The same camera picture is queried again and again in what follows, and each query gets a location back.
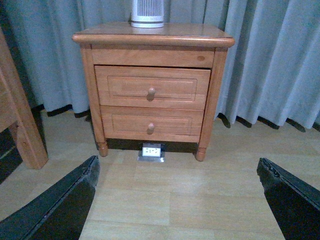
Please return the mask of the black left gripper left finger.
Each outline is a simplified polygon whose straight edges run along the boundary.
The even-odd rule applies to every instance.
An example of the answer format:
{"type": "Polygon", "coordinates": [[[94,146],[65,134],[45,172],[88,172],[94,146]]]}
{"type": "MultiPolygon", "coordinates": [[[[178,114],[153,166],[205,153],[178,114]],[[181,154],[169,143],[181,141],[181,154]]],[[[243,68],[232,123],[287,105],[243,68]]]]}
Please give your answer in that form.
{"type": "Polygon", "coordinates": [[[2,240],[78,240],[96,193],[94,155],[0,222],[2,240]]]}

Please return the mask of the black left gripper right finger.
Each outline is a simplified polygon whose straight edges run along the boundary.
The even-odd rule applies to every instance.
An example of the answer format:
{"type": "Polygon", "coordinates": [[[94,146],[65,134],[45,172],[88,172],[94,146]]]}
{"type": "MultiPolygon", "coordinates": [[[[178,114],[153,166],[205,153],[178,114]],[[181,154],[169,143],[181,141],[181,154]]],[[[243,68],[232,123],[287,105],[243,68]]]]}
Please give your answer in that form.
{"type": "Polygon", "coordinates": [[[320,191],[267,158],[257,175],[264,196],[286,240],[320,238],[320,191]]]}

